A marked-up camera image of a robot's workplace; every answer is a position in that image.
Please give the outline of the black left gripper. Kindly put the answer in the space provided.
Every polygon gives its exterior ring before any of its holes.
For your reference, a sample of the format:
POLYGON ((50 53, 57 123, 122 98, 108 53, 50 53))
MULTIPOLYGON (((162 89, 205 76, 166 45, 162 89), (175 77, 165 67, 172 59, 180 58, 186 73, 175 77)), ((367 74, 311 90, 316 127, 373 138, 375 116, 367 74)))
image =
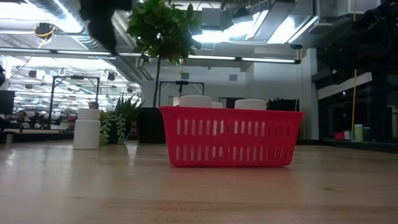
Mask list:
POLYGON ((108 52, 116 54, 116 36, 111 19, 115 11, 131 11, 132 0, 80 0, 80 16, 89 21, 90 36, 97 40, 108 52))

